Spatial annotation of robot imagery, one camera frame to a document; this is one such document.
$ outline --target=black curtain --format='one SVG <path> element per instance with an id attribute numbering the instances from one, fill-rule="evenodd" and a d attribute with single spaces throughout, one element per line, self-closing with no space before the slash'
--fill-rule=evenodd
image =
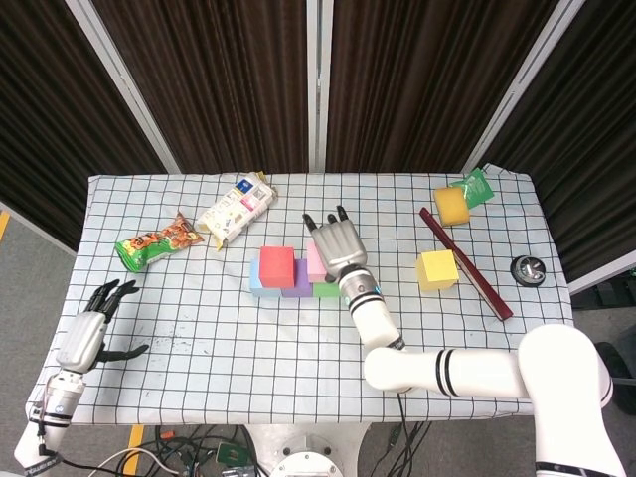
<path id="1" fill-rule="evenodd" d="M 556 0 L 335 2 L 329 172 L 453 172 Z"/>
<path id="2" fill-rule="evenodd" d="M 636 249 L 636 2 L 585 2 L 485 162 L 532 176 L 568 280 Z"/>
<path id="3" fill-rule="evenodd" d="M 0 201 L 77 248 L 89 176 L 165 168 L 64 0 L 0 12 Z"/>
<path id="4" fill-rule="evenodd" d="M 304 1 L 93 3 L 184 172 L 307 170 Z"/>

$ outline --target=grid pattern tablecloth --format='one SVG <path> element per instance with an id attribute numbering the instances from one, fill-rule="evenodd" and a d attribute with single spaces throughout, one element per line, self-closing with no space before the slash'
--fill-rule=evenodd
<path id="1" fill-rule="evenodd" d="M 127 272 L 117 240 L 164 228 L 181 211 L 194 220 L 239 175 L 90 178 L 88 208 L 62 318 L 29 403 L 58 369 L 55 355 L 94 289 L 135 278 L 141 291 L 124 298 L 106 336 L 107 348 L 140 344 L 150 352 L 85 375 L 79 423 L 263 423 L 398 420 L 396 395 L 369 387 L 364 354 L 341 300 L 255 298 L 249 261 L 264 245 L 293 245 L 304 256 L 301 214 L 325 217 L 342 204 L 369 253 L 369 266 L 411 350 L 444 347 L 515 350 L 544 323 L 571 324 L 566 282 L 528 176 L 495 171 L 495 198 L 471 210 L 470 224 L 448 229 L 514 311 L 501 323 L 460 272 L 459 285 L 420 292 L 416 254 L 443 249 L 417 212 L 436 212 L 432 190 L 459 175 L 273 175 L 279 198 L 222 251 L 199 244 Z M 523 288 L 509 272 L 521 254 L 549 271 L 540 288 Z M 527 401 L 450 398 L 416 391 L 409 419 L 529 413 Z"/>

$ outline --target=red cube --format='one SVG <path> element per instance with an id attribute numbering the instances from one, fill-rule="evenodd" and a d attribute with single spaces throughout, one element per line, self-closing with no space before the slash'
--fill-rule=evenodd
<path id="1" fill-rule="evenodd" d="M 258 278 L 264 288 L 293 288 L 294 247 L 262 246 Z"/>

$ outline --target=foam block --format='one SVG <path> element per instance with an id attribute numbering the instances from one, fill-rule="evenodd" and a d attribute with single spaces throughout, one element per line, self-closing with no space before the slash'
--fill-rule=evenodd
<path id="1" fill-rule="evenodd" d="M 264 288 L 258 278 L 260 260 L 255 258 L 249 265 L 249 289 L 260 298 L 281 296 L 280 288 Z"/>
<path id="2" fill-rule="evenodd" d="M 307 274 L 311 283 L 324 283 L 327 270 L 322 264 L 318 248 L 314 240 L 310 240 L 307 244 Z"/>
<path id="3" fill-rule="evenodd" d="M 282 296 L 287 298 L 302 298 L 303 296 L 313 296 L 313 287 L 309 283 L 307 275 L 307 260 L 300 258 L 296 260 L 296 284 L 293 288 L 283 288 Z"/>
<path id="4" fill-rule="evenodd" d="M 338 283 L 314 283 L 315 298 L 337 298 L 339 296 Z"/>
<path id="5" fill-rule="evenodd" d="M 439 221 L 443 226 L 466 224 L 470 219 L 468 205 L 461 187 L 446 187 L 433 192 Z"/>
<path id="6" fill-rule="evenodd" d="M 451 250 L 425 251 L 415 263 L 417 282 L 423 291 L 449 288 L 459 280 L 455 256 Z"/>
<path id="7" fill-rule="evenodd" d="M 262 246 L 258 278 L 265 288 L 293 288 L 293 246 Z"/>

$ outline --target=yellow cube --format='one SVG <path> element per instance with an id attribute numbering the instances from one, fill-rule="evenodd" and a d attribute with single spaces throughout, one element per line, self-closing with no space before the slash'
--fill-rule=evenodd
<path id="1" fill-rule="evenodd" d="M 422 291 L 449 288 L 459 280 L 455 256 L 451 250 L 425 251 L 415 263 L 419 289 Z"/>
<path id="2" fill-rule="evenodd" d="M 437 212 L 443 226 L 466 224 L 470 219 L 468 205 L 461 187 L 446 187 L 433 192 Z"/>

